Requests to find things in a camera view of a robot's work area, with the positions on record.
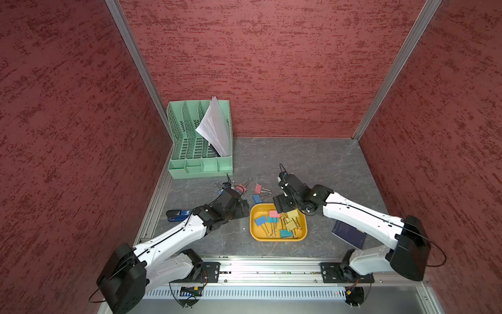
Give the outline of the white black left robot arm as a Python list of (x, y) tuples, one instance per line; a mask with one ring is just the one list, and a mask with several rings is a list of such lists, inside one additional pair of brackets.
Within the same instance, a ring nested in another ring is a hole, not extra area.
[(96, 280), (98, 291), (113, 313), (127, 313), (146, 293), (162, 285), (197, 281), (203, 261), (187, 245), (231, 220), (248, 216), (248, 202), (238, 191), (226, 188), (210, 204), (192, 209), (186, 219), (158, 237), (133, 247), (119, 245)]

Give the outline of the white paper stack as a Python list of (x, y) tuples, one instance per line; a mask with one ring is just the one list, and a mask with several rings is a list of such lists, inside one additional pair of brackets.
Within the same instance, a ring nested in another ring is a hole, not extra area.
[(196, 132), (213, 146), (220, 157), (231, 156), (232, 134), (229, 102), (213, 96)]

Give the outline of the teal binder clip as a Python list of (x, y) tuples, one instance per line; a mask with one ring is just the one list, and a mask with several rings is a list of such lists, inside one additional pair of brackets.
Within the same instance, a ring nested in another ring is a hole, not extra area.
[(289, 238), (293, 238), (294, 234), (292, 231), (289, 231), (289, 230), (281, 230), (280, 237), (281, 237), (281, 239), (289, 239)]
[(268, 216), (267, 217), (267, 222), (269, 223), (269, 226), (270, 226), (271, 237), (277, 237), (277, 232), (278, 232), (278, 229), (277, 229), (277, 222), (278, 222), (277, 218)]

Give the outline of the navy notebook with yellow label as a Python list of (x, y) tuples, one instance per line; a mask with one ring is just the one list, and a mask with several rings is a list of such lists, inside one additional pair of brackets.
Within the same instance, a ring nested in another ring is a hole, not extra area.
[(336, 221), (332, 234), (359, 250), (363, 249), (367, 234), (342, 221)]

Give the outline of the yellow plastic storage box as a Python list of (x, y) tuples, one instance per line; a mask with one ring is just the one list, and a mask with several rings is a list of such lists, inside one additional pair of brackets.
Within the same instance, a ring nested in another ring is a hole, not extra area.
[[(297, 238), (289, 238), (289, 239), (281, 239), (280, 237), (280, 231), (281, 230), (286, 230), (285, 227), (285, 218), (286, 218), (286, 213), (279, 213), (281, 215), (280, 218), (277, 218), (277, 237), (267, 237), (265, 235), (265, 232), (261, 229), (261, 227), (256, 226), (256, 223), (254, 222), (256, 218), (265, 215), (266, 217), (269, 216), (269, 211), (270, 210), (276, 210), (275, 206), (273, 204), (258, 204), (255, 205), (251, 211), (250, 211), (250, 233), (252, 237), (258, 241), (258, 242), (300, 242), (304, 240), (307, 236), (308, 228), (307, 228), (307, 220), (306, 216), (302, 213), (299, 212), (299, 222), (301, 224), (302, 229), (298, 230), (295, 229), (295, 233)], [(266, 226), (268, 227), (270, 231), (270, 226), (269, 223), (266, 223)]]

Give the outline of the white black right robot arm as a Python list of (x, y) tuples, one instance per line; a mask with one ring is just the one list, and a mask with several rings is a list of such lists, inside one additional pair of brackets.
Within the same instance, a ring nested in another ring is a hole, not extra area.
[(377, 212), (316, 184), (310, 188), (294, 174), (278, 174), (281, 194), (273, 198), (279, 213), (297, 209), (304, 215), (321, 215), (345, 223), (380, 242), (370, 249), (350, 249), (335, 270), (337, 280), (356, 283), (374, 273), (396, 272), (411, 281), (422, 281), (431, 251), (422, 222)]

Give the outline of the yellow binder clip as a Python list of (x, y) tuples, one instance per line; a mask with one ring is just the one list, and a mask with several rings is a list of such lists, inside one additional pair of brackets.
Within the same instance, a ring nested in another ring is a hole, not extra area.
[(301, 224), (299, 222), (299, 211), (297, 209), (286, 213), (285, 222), (289, 221), (289, 220), (292, 220), (296, 223), (296, 225), (297, 225), (296, 229), (298, 229), (298, 230), (302, 229)]
[(292, 220), (286, 221), (285, 227), (286, 227), (286, 230), (288, 231), (288, 235), (290, 235), (293, 238), (297, 238), (296, 233), (295, 233), (295, 229), (297, 228), (297, 225), (294, 221), (292, 221)]

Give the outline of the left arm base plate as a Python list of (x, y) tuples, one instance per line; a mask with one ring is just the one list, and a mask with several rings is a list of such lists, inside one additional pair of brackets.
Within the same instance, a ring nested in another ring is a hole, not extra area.
[(201, 284), (217, 283), (220, 277), (219, 262), (203, 262), (200, 266), (195, 267), (195, 282)]

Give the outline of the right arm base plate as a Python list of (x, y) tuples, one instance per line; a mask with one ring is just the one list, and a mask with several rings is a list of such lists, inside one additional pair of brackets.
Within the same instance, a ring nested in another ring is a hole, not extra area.
[(339, 262), (321, 262), (320, 273), (323, 283), (354, 285), (356, 283), (370, 284), (375, 282), (372, 274), (360, 275)]

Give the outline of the aluminium front rail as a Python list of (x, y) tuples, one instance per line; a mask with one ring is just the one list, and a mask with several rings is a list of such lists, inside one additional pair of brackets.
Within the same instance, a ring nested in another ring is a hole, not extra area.
[[(204, 256), (203, 262), (219, 262), (220, 277), (212, 285), (228, 286), (302, 286), (323, 285), (349, 286), (349, 284), (323, 283), (320, 263), (327, 260), (310, 258), (258, 257), (258, 256)], [(146, 292), (169, 283), (195, 282), (195, 267), (200, 266), (197, 259), (186, 253), (156, 262), (147, 262)]]

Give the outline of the blue stapler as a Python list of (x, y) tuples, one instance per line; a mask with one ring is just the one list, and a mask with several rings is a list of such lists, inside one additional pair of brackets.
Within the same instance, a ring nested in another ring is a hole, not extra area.
[(190, 210), (172, 209), (166, 212), (166, 217), (169, 222), (182, 222), (191, 215)]

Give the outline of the pink binder clip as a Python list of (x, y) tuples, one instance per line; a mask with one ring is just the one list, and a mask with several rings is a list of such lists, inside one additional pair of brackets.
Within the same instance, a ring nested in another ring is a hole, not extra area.
[(277, 211), (275, 211), (275, 210), (270, 210), (269, 211), (269, 217), (270, 218), (280, 218), (281, 215)]
[(270, 196), (272, 195), (272, 190), (264, 188), (261, 184), (256, 183), (254, 193), (260, 196)]
[(252, 179), (248, 179), (246, 182), (243, 184), (237, 184), (235, 186), (236, 191), (240, 193), (240, 195), (244, 195), (247, 191), (248, 185), (252, 182)]

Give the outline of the green plastic file organizer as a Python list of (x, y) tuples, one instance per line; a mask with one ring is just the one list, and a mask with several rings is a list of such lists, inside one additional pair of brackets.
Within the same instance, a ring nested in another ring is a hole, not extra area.
[(218, 156), (210, 143), (196, 132), (210, 106), (209, 100), (169, 102), (166, 113), (173, 151), (168, 170), (173, 179), (233, 175), (233, 157)]

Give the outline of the blue binder clip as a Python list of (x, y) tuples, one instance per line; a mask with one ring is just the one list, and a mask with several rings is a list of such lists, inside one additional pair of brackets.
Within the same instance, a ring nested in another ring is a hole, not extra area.
[(253, 195), (252, 195), (252, 197), (253, 197), (253, 200), (255, 201), (255, 203), (256, 203), (256, 204), (261, 204), (261, 203), (262, 203), (262, 200), (261, 200), (261, 198), (260, 198), (260, 195), (258, 195), (258, 194), (253, 194)]
[(268, 227), (266, 226), (267, 217), (265, 215), (262, 215), (262, 216), (256, 218), (254, 222), (256, 223), (256, 226), (261, 227), (261, 229), (265, 232), (265, 235), (267, 237), (269, 237), (271, 235), (271, 232), (269, 231)]

